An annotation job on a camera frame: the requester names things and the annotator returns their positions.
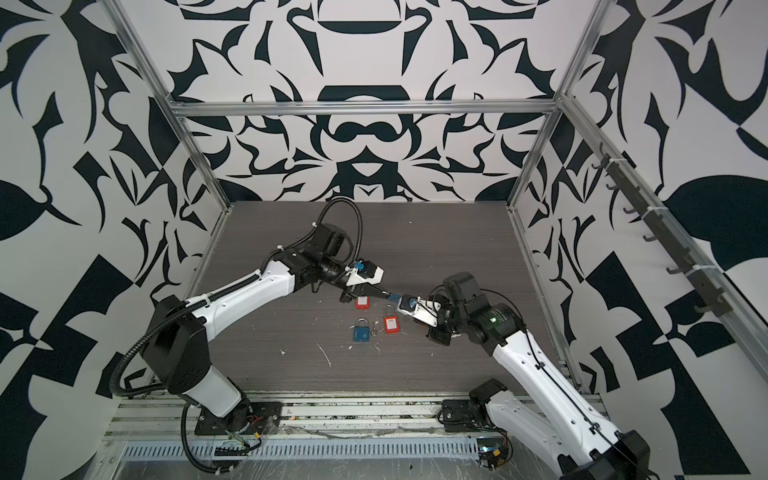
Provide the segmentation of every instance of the cable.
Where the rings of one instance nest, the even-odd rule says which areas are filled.
[[[347,205],[350,205],[352,209],[355,211],[355,215],[357,216],[357,241],[355,242],[355,250],[353,251],[352,255],[352,261],[356,262],[360,255],[360,247],[362,246],[362,214],[360,213],[360,209],[357,207],[357,204],[355,204],[354,200],[352,200],[349,197],[334,197],[328,201],[327,204],[323,207],[323,209],[320,211],[320,215],[317,217],[317,220],[315,221],[312,230],[307,235],[304,235],[303,237],[299,238],[297,241],[291,243],[288,247],[285,247],[284,250],[288,250],[289,248],[296,248],[302,243],[305,243],[310,238],[312,238],[312,235],[314,235],[315,230],[317,230],[317,225],[320,225],[323,222],[323,218],[325,218],[326,214],[328,213],[328,210],[337,203],[345,203]],[[282,250],[273,250],[270,252],[269,255],[266,256],[264,261],[261,263],[261,271],[263,272],[264,269],[266,269],[266,265],[272,260],[272,258],[277,255],[278,253],[282,252]]]
[[[511,300],[510,300],[509,298],[507,298],[505,295],[501,295],[499,292],[496,292],[496,291],[494,291],[494,290],[491,290],[491,289],[488,289],[488,288],[481,288],[480,290],[482,290],[483,292],[490,292],[490,293],[495,293],[496,295],[500,296],[500,297],[501,297],[501,298],[503,298],[504,300],[507,300],[507,303],[509,303],[509,305],[510,305],[512,308],[514,308],[514,309],[515,309],[515,313],[517,313],[517,315],[520,317],[520,319],[522,319],[522,318],[523,318],[523,315],[522,315],[522,314],[520,314],[520,309],[518,308],[518,306],[517,306],[517,305],[515,305],[515,302],[511,301]]]
[[[184,450],[184,455],[187,457],[187,460],[190,461],[193,467],[197,468],[201,472],[213,473],[215,475],[219,475],[220,473],[232,472],[234,470],[234,465],[231,465],[226,470],[222,470],[221,467],[217,468],[217,467],[205,465],[204,463],[201,463],[200,460],[195,458],[194,455],[192,455],[189,442],[187,442],[187,411],[189,409],[190,409],[190,403],[187,402],[184,404],[184,408],[181,410],[181,449]]]
[[[438,313],[434,309],[429,308],[427,306],[427,301],[429,300],[429,297],[432,296],[432,294],[437,293],[437,291],[440,290],[441,288],[445,290],[445,287],[443,286],[442,283],[436,286],[435,288],[433,288],[429,293],[427,293],[427,296],[424,298],[424,305],[423,305],[424,310],[426,310],[427,312],[430,312],[435,318],[438,318]]]
[[[341,261],[341,263],[346,263],[349,260],[349,258],[352,256],[352,252],[354,249],[354,247],[352,246],[352,240],[349,238],[349,235],[345,235],[344,240],[349,244],[349,253],[346,254],[346,257],[344,258],[344,260]]]
[[[193,467],[197,468],[201,472],[213,473],[215,475],[232,472],[234,470],[235,465],[231,465],[228,468],[213,467],[210,465],[205,465],[200,460],[194,457],[194,455],[192,454],[192,450],[190,449],[189,442],[187,441],[187,412],[189,408],[190,408],[190,403],[187,402],[184,404],[184,408],[181,410],[181,449],[184,450],[184,455],[187,457],[187,460],[190,461]],[[257,444],[248,446],[245,449],[229,449],[226,447],[219,447],[219,451],[224,454],[231,454],[231,455],[242,455],[243,453],[252,452],[253,450],[258,449],[261,446],[261,437],[257,436],[257,439],[259,440]]]
[[[484,427],[484,426],[481,426],[481,425],[475,425],[474,422],[466,422],[466,421],[462,421],[462,420],[446,420],[445,418],[441,419],[440,417],[443,415],[443,412],[445,410],[451,410],[451,408],[450,407],[443,407],[442,409],[440,409],[439,412],[437,412],[437,416],[435,417],[435,419],[441,425],[463,425],[467,429],[472,429],[472,430],[476,430],[476,431],[480,431],[480,432],[496,432],[496,433],[501,433],[504,436],[505,440],[507,441],[507,444],[509,445],[509,453],[507,454],[507,458],[506,458],[506,460],[504,460],[504,463],[508,463],[510,460],[512,460],[512,456],[514,454],[513,448],[512,448],[512,442],[509,440],[509,437],[507,436],[507,432],[505,430],[502,430],[502,429],[499,429],[499,428],[496,428],[496,427],[489,428],[489,427]],[[480,455],[480,459],[481,460],[487,460],[487,458],[484,458],[483,455]]]

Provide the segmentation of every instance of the aluminum frame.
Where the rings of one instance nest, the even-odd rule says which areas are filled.
[[[589,114],[584,111],[581,104],[572,95],[563,94],[555,103],[573,124],[576,131],[584,138],[589,148],[598,156],[598,159],[605,155],[609,156],[609,158],[624,158],[621,155],[621,151],[610,138],[602,133]]]
[[[562,329],[555,321],[547,290],[544,288],[544,283],[541,281],[541,275],[539,275],[536,262],[533,259],[533,255],[531,255],[531,248],[528,246],[528,241],[525,239],[525,226],[523,225],[517,210],[511,210],[509,212],[509,220],[512,223],[512,231],[515,232],[515,238],[520,246],[525,266],[528,268],[528,274],[531,275],[533,290],[534,293],[536,293],[539,305],[541,305],[541,310],[544,313],[544,322],[549,331],[549,336],[554,345],[554,349],[558,353],[558,357],[564,360],[565,368],[568,369],[568,372],[571,375],[571,383],[573,383],[576,390],[581,392],[581,387],[584,385],[584,380],[581,378],[581,370],[574,369],[574,366],[578,365],[578,363],[573,355],[571,355],[571,348],[568,345],[568,341],[565,339]]]
[[[579,40],[578,46],[571,57],[571,61],[568,63],[568,67],[565,69],[563,81],[560,83],[560,87],[558,87],[557,92],[554,94],[555,98],[558,98],[563,94],[571,93],[571,89],[581,77],[581,72],[584,70],[584,64],[587,63],[587,59],[592,55],[594,46],[598,44],[600,32],[608,17],[608,12],[617,1],[618,0],[598,0],[594,4],[592,13],[587,21],[587,26],[584,28],[584,34]]]
[[[507,207],[509,209],[514,208],[521,193],[525,190],[525,186],[531,181],[531,176],[533,175],[534,170],[536,170],[536,166],[541,159],[541,155],[544,153],[544,149],[547,146],[549,139],[552,137],[552,133],[554,133],[554,128],[558,126],[561,115],[562,111],[560,110],[547,114],[538,134],[536,134],[536,139],[533,142],[531,150],[523,160],[523,168],[520,171],[520,175],[518,175],[518,179],[512,185],[512,191],[509,192],[509,197],[507,198]]]
[[[171,102],[178,117],[227,117],[241,115],[337,114],[454,114],[548,113],[556,110],[549,98],[515,100],[381,100],[381,101],[274,101],[274,102]]]
[[[442,401],[468,398],[466,392],[246,391],[246,395],[252,402],[283,403],[280,427],[277,432],[270,433],[272,439],[328,438],[328,435],[359,437],[371,435],[371,431],[378,432],[377,435],[430,436],[440,433],[443,428],[435,418],[442,408]],[[583,397],[593,408],[607,415],[599,395]],[[516,398],[545,418],[530,396],[518,395]],[[104,439],[178,439],[183,406],[184,400],[165,392],[153,392],[142,399],[124,399]],[[197,407],[190,407],[187,430],[194,430],[198,414]]]
[[[230,215],[232,214],[232,209],[233,207],[228,207],[226,210],[222,211],[218,220],[216,220],[216,224],[210,232],[208,244],[205,246],[205,250],[203,250],[203,257],[200,259],[200,264],[197,265],[194,275],[192,276],[192,281],[190,281],[187,292],[184,294],[185,299],[197,293],[197,288],[200,286],[200,282],[202,281],[206,270],[208,270],[210,260],[214,257],[214,250],[216,250],[216,245],[219,243],[219,239],[224,233],[224,224],[229,220]]]
[[[141,44],[136,29],[131,24],[131,20],[123,9],[120,0],[98,0],[98,2],[104,8],[104,13],[114,27],[121,44],[125,47],[125,51],[136,64],[136,69],[139,70],[141,78],[149,87],[150,93],[152,93],[154,100],[163,112],[163,116],[165,116],[171,130],[173,130],[179,141],[184,145],[184,148],[187,149],[187,153],[197,171],[200,172],[205,186],[208,187],[208,190],[214,196],[221,209],[226,210],[230,206],[227,195],[211,170],[208,160],[203,156],[200,148],[197,147],[192,138],[192,133],[171,110],[168,101],[168,91],[157,74],[157,69],[152,64],[147,49]]]

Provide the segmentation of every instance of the dark wooden tabletop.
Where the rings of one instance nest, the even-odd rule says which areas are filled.
[[[447,276],[466,270],[481,288],[503,293],[517,304],[541,348],[555,360],[503,203],[359,207],[364,225],[360,256],[384,269],[383,288],[424,296]],[[200,292],[257,269],[277,244],[308,232],[322,208],[319,203],[236,202]],[[353,238],[356,234],[356,218],[347,205],[334,206],[324,221]],[[522,392],[466,336],[454,338],[450,347],[440,346],[425,338],[425,325],[402,316],[400,333],[388,335],[382,320],[385,300],[372,299],[370,310],[357,310],[354,303],[340,303],[339,293],[329,285],[317,294],[307,287],[245,316],[211,342],[214,365],[249,390],[467,392],[495,377],[513,392]],[[488,297],[491,304],[503,302],[494,294]],[[360,317],[381,330],[369,343],[352,341],[350,327]]]

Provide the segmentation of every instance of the patterned wallpaper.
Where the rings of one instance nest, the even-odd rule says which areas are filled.
[[[763,315],[768,3],[620,0],[574,92]]]
[[[506,200],[543,114],[191,118],[230,200]]]
[[[574,91],[763,315],[766,7],[619,0]],[[763,478],[768,385],[597,162],[561,120],[518,207],[588,389],[661,478]]]
[[[2,477],[80,478],[220,210],[94,0],[3,2],[0,54]]]
[[[552,98],[595,0],[124,2],[178,101]],[[539,114],[197,118],[231,200],[506,200]]]
[[[595,0],[131,0],[185,101],[552,97]]]

